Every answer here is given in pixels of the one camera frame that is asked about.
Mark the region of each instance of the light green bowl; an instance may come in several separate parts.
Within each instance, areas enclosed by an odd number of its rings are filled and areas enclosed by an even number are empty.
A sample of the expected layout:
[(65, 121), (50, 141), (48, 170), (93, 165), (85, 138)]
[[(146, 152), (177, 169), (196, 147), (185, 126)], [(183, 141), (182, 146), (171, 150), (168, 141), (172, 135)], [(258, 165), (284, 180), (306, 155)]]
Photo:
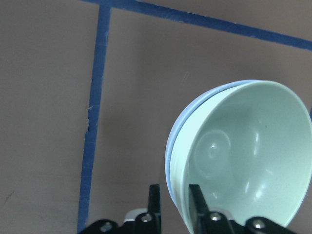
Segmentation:
[(199, 184), (209, 207), (244, 225), (263, 216), (287, 226), (312, 172), (312, 124), (299, 97), (272, 81), (225, 90), (199, 106), (173, 146), (170, 182), (193, 233), (188, 188)]

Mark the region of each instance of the screw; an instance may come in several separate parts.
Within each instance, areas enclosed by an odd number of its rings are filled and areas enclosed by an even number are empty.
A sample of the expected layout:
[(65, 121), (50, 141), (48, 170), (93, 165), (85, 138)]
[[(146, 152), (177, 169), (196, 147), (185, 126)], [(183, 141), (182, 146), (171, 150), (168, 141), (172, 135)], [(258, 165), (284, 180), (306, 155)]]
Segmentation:
[(213, 212), (210, 214), (210, 218), (213, 221), (219, 221), (221, 219), (221, 215), (218, 212)]
[(113, 225), (110, 222), (106, 222), (103, 226), (101, 226), (101, 232), (108, 232), (113, 228)]
[(265, 224), (261, 219), (255, 219), (253, 221), (253, 226), (257, 229), (265, 228)]
[(149, 213), (146, 213), (144, 216), (141, 217), (141, 220), (144, 223), (150, 222), (152, 219), (153, 217)]

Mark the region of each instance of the blue tape line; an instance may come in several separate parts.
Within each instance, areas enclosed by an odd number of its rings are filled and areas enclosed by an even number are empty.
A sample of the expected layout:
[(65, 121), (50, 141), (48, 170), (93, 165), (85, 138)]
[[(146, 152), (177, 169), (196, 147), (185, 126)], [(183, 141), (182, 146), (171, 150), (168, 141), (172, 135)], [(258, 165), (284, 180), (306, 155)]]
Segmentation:
[[(107, 0), (86, 0), (93, 3), (103, 4)], [(160, 17), (167, 20), (173, 20), (206, 28), (216, 29), (228, 33), (234, 33), (246, 37), (257, 38), (261, 40), (271, 41), (279, 44), (293, 46), (300, 49), (312, 51), (312, 41), (287, 36), (259, 28), (254, 28), (242, 24), (236, 24), (221, 19), (200, 16), (193, 13), (183, 12), (157, 6), (150, 3), (139, 2), (135, 0), (112, 0), (112, 6), (118, 9), (133, 11), (137, 13), (147, 14), (150, 16)]]
[(102, 81), (104, 74), (105, 55), (107, 47), (107, 36), (109, 30), (109, 19), (111, 4), (101, 5), (98, 14), (97, 38), (94, 53), (94, 64), (92, 71), (92, 83), (88, 108), (88, 130), (85, 134), (84, 152), (81, 170), (79, 208), (77, 232), (81, 232), (85, 226), (89, 214), (89, 201), (92, 182), (92, 169), (96, 148), (99, 105), (101, 100)]

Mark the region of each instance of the light blue bowl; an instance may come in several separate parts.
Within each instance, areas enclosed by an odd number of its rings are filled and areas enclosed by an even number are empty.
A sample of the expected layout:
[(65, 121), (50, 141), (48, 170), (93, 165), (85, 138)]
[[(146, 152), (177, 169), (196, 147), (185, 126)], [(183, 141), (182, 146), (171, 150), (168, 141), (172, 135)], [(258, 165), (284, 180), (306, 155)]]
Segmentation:
[(202, 95), (198, 96), (196, 99), (194, 99), (178, 116), (175, 123), (172, 126), (172, 129), (170, 131), (167, 145), (166, 145), (166, 153), (165, 153), (165, 173), (166, 173), (166, 181), (167, 181), (167, 187), (169, 190), (169, 194), (171, 199), (173, 200), (174, 204), (176, 205), (176, 201), (172, 192), (171, 183), (170, 183), (170, 161), (171, 161), (171, 153), (172, 148), (175, 143), (176, 137), (179, 134), (181, 127), (185, 123), (185, 121), (188, 119), (188, 117), (196, 110), (202, 103), (204, 103), (207, 99), (211, 98), (212, 96), (218, 94), (219, 92), (222, 92), (224, 90), (246, 84), (255, 82), (257, 80), (253, 79), (247, 79), (247, 80), (239, 80), (232, 83), (227, 83), (218, 87), (215, 87)]

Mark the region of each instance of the metal bolt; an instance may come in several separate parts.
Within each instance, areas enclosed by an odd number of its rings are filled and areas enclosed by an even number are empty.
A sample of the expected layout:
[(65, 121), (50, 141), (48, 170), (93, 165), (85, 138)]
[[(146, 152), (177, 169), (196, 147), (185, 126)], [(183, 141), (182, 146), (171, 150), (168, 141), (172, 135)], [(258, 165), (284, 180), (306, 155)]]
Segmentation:
[(147, 223), (147, 222), (150, 222), (151, 220), (153, 219), (153, 217), (149, 214), (149, 213), (146, 213), (144, 216), (142, 216), (141, 220), (144, 222), (144, 223)]
[(106, 222), (101, 228), (101, 232), (108, 232), (113, 228), (113, 225), (110, 222)]
[(255, 219), (253, 221), (253, 226), (257, 229), (262, 229), (262, 228), (265, 228), (265, 224), (262, 220), (260, 219)]
[(221, 215), (218, 212), (213, 212), (213, 213), (210, 214), (210, 218), (213, 221), (219, 221), (221, 219)]

